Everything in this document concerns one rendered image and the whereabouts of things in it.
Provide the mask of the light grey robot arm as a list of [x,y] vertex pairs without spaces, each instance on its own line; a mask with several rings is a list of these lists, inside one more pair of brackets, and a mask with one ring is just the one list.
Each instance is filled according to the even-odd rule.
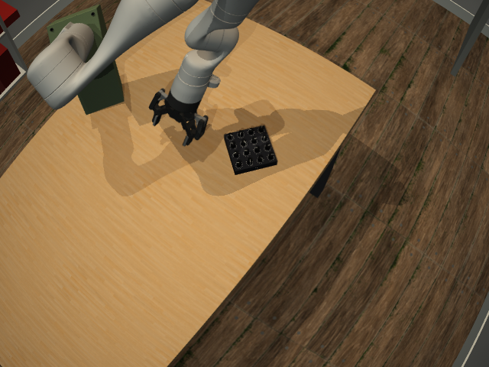
[[[52,109],[61,109],[125,51],[198,1],[121,0],[102,43],[87,63],[94,42],[92,29],[70,22],[55,43],[37,55],[27,78]],[[189,23],[184,38],[194,50],[185,55],[174,78],[170,91],[175,99],[196,103],[207,87],[219,86],[221,80],[212,73],[235,48],[239,39],[237,26],[259,1],[214,0]]]

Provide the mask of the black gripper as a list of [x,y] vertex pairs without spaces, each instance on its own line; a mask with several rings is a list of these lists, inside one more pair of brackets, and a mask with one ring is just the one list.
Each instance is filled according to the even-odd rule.
[[[162,99],[164,99],[165,105],[159,106],[158,103]],[[187,136],[185,137],[185,140],[183,142],[184,147],[186,145],[189,145],[192,142],[193,138],[198,141],[204,135],[207,121],[209,119],[207,115],[204,115],[202,117],[201,115],[197,114],[197,109],[200,102],[201,100],[192,104],[180,102],[173,97],[171,91],[167,96],[167,94],[165,93],[165,89],[162,88],[155,94],[154,98],[151,101],[151,104],[149,105],[149,109],[154,111],[154,117],[152,119],[153,126],[156,126],[159,123],[161,115],[168,113],[169,117],[175,119],[179,123],[181,122],[183,130],[186,130]],[[195,122],[197,127],[195,125]]]

